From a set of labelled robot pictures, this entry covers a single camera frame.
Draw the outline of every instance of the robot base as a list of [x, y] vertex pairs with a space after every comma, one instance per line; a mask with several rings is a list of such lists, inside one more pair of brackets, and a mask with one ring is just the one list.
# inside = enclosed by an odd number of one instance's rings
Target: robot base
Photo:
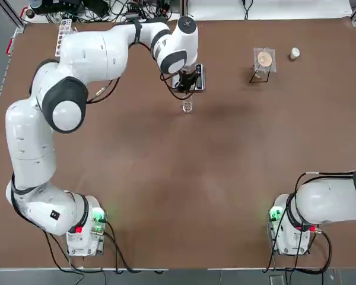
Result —
[[105, 223], [96, 221], [96, 217], [105, 218], [99, 202], [92, 196], [86, 196], [88, 201], [88, 218], [80, 233], [66, 233], [66, 241], [70, 256], [99, 256], [104, 251]]
[[[287, 214], [282, 216], [288, 194], [280, 195], [274, 202], [273, 207], [269, 211], [268, 235], [271, 247], [274, 245], [274, 238], [278, 230], [277, 241], [275, 243], [274, 252], [279, 255], [296, 255], [298, 252], [298, 244], [300, 241], [301, 232], [291, 225]], [[310, 240], [310, 231], [302, 233], [299, 255], [304, 255], [308, 252], [307, 248]]]

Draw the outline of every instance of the black cable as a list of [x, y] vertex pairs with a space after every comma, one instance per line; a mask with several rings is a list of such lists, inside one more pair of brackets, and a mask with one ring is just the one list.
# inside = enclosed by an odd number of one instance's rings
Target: black cable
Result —
[[323, 274], [327, 271], [327, 269], [329, 268], [329, 266], [331, 264], [331, 259], [332, 259], [332, 244], [331, 244], [331, 240], [330, 240], [329, 236], [324, 231], [321, 231], [321, 235], [323, 235], [326, 238], [327, 243], [328, 243], [328, 257], [327, 257], [327, 261], [326, 261], [325, 265], [320, 270], [296, 268], [295, 269], [296, 271], [310, 274], [310, 275], [319, 275], [319, 274]]
[[249, 9], [250, 9], [250, 7], [252, 7], [252, 5], [253, 5], [253, 0], [251, 1], [251, 3], [250, 3], [250, 5], [249, 5], [249, 7], [248, 7], [248, 9], [246, 9], [246, 7], [244, 6], [244, 9], [245, 9], [245, 16], [244, 16], [244, 20], [248, 20], [248, 12], [249, 12]]
[[160, 75], [160, 78], [162, 77], [162, 79], [163, 79], [163, 81], [164, 81], [164, 83], [165, 83], [165, 85], [166, 85], [166, 87], [167, 87], [167, 89], [169, 90], [169, 92], [171, 93], [171, 95], [173, 95], [176, 99], [178, 99], [178, 100], [180, 100], [180, 101], [185, 101], [185, 100], [187, 100], [188, 98], [190, 98], [194, 93], [193, 92], [191, 92], [191, 93], [189, 93], [188, 95], [187, 95], [187, 93], [186, 93], [186, 96], [185, 97], [178, 97], [178, 96], [176, 96], [175, 95], [175, 93], [173, 92], [173, 90], [175, 90], [175, 88], [171, 88], [170, 86], [169, 86], [169, 84], [167, 83], [167, 79], [164, 77], [164, 75], [161, 73], [161, 75]]
[[[112, 225], [111, 225], [110, 223], [108, 223], [108, 222], [107, 222], [107, 224], [108, 224], [108, 226], [109, 226], [110, 229], [111, 229], [112, 236], [114, 237], [114, 236], [115, 236], [115, 231], [113, 230]], [[116, 273], [116, 274], [122, 274], [123, 271], [119, 271], [119, 268], [118, 268], [118, 266], [117, 266], [117, 250], [115, 250], [115, 258], [116, 258], [115, 273]]]
[[297, 269], [299, 249], [301, 247], [301, 241], [302, 241], [302, 233], [303, 233], [303, 221], [301, 223], [301, 233], [299, 235], [299, 242], [298, 242], [297, 254], [295, 255], [294, 267], [290, 272], [289, 285], [291, 285], [291, 276], [293, 276], [293, 272], [295, 271], [295, 269]]
[[88, 101], [86, 102], [86, 104], [95, 104], [95, 103], [99, 103], [99, 102], [101, 102], [101, 101], [107, 99], [107, 98], [113, 93], [113, 91], [115, 90], [117, 84], [118, 84], [119, 81], [120, 81], [120, 78], [121, 78], [121, 77], [119, 77], [119, 78], [116, 80], [116, 82], [115, 82], [113, 88], [111, 89], [111, 91], [109, 91], [104, 97], [101, 97], [101, 98], [99, 98], [99, 99], [97, 99], [97, 100], [94, 100], [94, 99], [92, 98], [92, 99], [88, 100]]
[[53, 262], [54, 262], [55, 266], [57, 266], [58, 269], [61, 270], [62, 272], [65, 272], [65, 273], [73, 273], [73, 274], [81, 275], [82, 278], [80, 278], [80, 279], [78, 280], [78, 282], [75, 283], [75, 285], [79, 284], [79, 283], [84, 279], [85, 275], [84, 275], [83, 273], [79, 273], [79, 272], [75, 272], [75, 271], [71, 271], [71, 270], [64, 270], [64, 269], [61, 268], [61, 266], [59, 266], [59, 264], [58, 264], [57, 261], [55, 260], [54, 253], [53, 253], [53, 249], [52, 249], [52, 245], [50, 244], [49, 237], [47, 236], [47, 233], [46, 233], [44, 230], [42, 230], [42, 231], [43, 231], [43, 233], [44, 233], [44, 235], [45, 235], [45, 237], [46, 237], [47, 245], [49, 246], [50, 254], [51, 254], [51, 256], [52, 256], [52, 259], [53, 259]]
[[126, 263], [126, 261], [125, 261], [125, 259], [124, 259], [124, 256], [123, 256], [123, 253], [121, 252], [119, 246], [118, 246], [117, 243], [116, 243], [116, 238], [115, 238], [115, 237], [111, 237], [111, 235], [108, 234], [107, 232], [104, 232], [104, 235], [105, 235], [106, 237], [108, 237], [108, 238], [112, 241], [113, 245], [115, 246], [115, 250], [119, 253], [121, 262], [122, 262], [122, 264], [124, 265], [124, 267], [126, 268], [126, 270], [127, 270], [129, 273], [133, 273], [133, 274], [140, 273], [140, 272], [141, 272], [140, 270], [133, 270], [133, 269], [132, 269], [131, 267], [129, 267], [129, 265]]

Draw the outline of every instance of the brown table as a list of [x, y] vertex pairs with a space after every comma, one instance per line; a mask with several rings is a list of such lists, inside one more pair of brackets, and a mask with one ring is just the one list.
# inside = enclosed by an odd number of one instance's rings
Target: brown table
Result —
[[[193, 113], [168, 93], [148, 51], [132, 47], [116, 92], [87, 107], [77, 132], [55, 134], [52, 181], [98, 198], [132, 267], [262, 268], [275, 198], [293, 191], [304, 171], [356, 167], [356, 28], [349, 18], [198, 27], [206, 92], [194, 97]], [[16, 39], [0, 99], [0, 267], [54, 266], [43, 233], [5, 199], [12, 168], [4, 117], [9, 104], [28, 96], [39, 62], [53, 56], [57, 31], [29, 25]], [[290, 62], [294, 46], [301, 57]], [[268, 83], [248, 84], [254, 47], [275, 48], [278, 72]], [[102, 85], [90, 85], [91, 93]], [[356, 267], [356, 221], [323, 228], [332, 238], [332, 266]], [[114, 267], [109, 242], [106, 249], [84, 266]], [[318, 238], [299, 266], [319, 267], [325, 254]]]

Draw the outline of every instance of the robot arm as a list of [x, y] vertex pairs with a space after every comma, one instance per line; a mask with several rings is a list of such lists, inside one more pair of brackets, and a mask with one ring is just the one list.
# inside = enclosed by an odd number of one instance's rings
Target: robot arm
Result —
[[298, 246], [299, 254], [307, 252], [311, 225], [350, 220], [356, 220], [356, 171], [343, 179], [319, 176], [302, 184], [296, 195], [280, 195], [270, 210], [269, 222], [271, 236], [277, 236], [276, 250], [296, 255]]
[[120, 24], [108, 31], [65, 36], [60, 61], [46, 60], [33, 77], [30, 97], [6, 113], [6, 135], [14, 174], [7, 200], [45, 231], [66, 233], [71, 255], [95, 255], [101, 241], [103, 210], [91, 196], [62, 191], [49, 181], [55, 166], [52, 132], [76, 131], [84, 121], [91, 81], [113, 80], [124, 72], [129, 46], [150, 47], [162, 73], [188, 71], [198, 52], [198, 28], [189, 17], [173, 33], [164, 23]]

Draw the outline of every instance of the small white cup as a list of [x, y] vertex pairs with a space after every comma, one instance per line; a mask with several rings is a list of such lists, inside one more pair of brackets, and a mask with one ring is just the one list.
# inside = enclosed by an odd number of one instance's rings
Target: small white cup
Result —
[[292, 61], [296, 60], [299, 57], [299, 49], [294, 47], [291, 49], [291, 53], [290, 53], [290, 59]]

